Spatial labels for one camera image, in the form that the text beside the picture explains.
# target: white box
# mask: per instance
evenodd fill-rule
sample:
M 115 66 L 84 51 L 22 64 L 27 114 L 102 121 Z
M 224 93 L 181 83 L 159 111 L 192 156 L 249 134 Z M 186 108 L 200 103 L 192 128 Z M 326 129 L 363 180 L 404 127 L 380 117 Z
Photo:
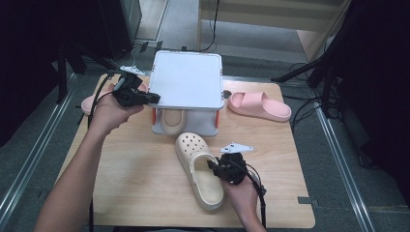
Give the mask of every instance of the white box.
M 184 131 L 204 136 L 218 133 L 217 111 L 223 108 L 222 61 L 218 54 L 158 51 L 149 91 L 161 96 L 153 132 L 161 128 L 161 109 L 186 109 Z

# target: white shoe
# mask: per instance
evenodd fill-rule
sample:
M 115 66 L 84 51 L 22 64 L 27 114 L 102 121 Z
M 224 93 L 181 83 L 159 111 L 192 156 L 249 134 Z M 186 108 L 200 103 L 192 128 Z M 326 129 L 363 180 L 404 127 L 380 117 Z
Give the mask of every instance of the white shoe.
M 207 162 L 211 160 L 218 164 L 218 161 L 205 140 L 195 133 L 185 132 L 178 136 L 175 149 L 196 201 L 206 211 L 218 209 L 223 203 L 223 189 Z

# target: white tray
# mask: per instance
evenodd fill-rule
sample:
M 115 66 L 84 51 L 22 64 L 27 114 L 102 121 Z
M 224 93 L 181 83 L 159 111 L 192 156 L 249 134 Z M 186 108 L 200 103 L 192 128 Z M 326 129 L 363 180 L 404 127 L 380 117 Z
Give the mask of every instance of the white tray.
M 155 108 L 223 108 L 222 61 L 218 54 L 158 51 L 149 91 L 161 96 Z

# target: wooden table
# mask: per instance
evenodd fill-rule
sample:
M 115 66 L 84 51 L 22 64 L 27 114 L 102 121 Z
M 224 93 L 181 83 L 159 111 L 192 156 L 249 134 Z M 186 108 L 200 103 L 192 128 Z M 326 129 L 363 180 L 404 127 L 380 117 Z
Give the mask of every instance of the wooden table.
M 149 77 L 142 78 L 148 83 Z M 282 101 L 274 83 L 224 80 L 223 84 L 232 93 L 264 91 L 271 99 Z M 72 159 L 86 125 L 85 117 L 60 174 Z M 212 214 L 199 207 L 175 153 L 176 136 L 155 134 L 151 126 L 152 109 L 146 106 L 106 138 L 94 191 L 95 224 L 242 227 L 227 198 Z M 308 197 L 308 191 L 288 123 L 240 116 L 225 105 L 220 111 L 219 133 L 204 139 L 217 157 L 222 155 L 220 148 L 231 142 L 254 147 L 243 156 L 259 172 L 267 189 L 267 227 L 314 225 L 311 205 L 298 203 L 298 197 Z

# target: pink slide sandal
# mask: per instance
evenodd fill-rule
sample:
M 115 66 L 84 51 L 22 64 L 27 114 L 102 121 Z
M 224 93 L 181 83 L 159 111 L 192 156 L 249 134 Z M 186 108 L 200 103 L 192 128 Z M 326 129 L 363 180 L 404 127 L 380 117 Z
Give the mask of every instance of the pink slide sandal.
M 139 85 L 139 87 L 138 87 L 138 90 L 147 93 L 148 87 L 147 87 L 146 84 L 141 83 L 141 84 Z M 100 92 L 100 95 L 99 95 L 99 98 L 100 98 L 101 96 L 105 95 L 106 93 L 108 93 L 108 92 L 106 92 L 106 91 L 101 91 L 101 92 Z M 94 97 L 95 97 L 95 95 L 90 96 L 90 97 L 86 98 L 84 101 L 82 101 L 82 103 L 81 103 L 81 110 L 82 110 L 82 112 L 83 112 L 84 114 L 90 115 L 91 107 L 92 107 L 92 105 L 93 105 Z
M 292 114 L 287 104 L 271 100 L 263 92 L 235 93 L 229 97 L 228 106 L 238 114 L 280 123 L 288 121 Z

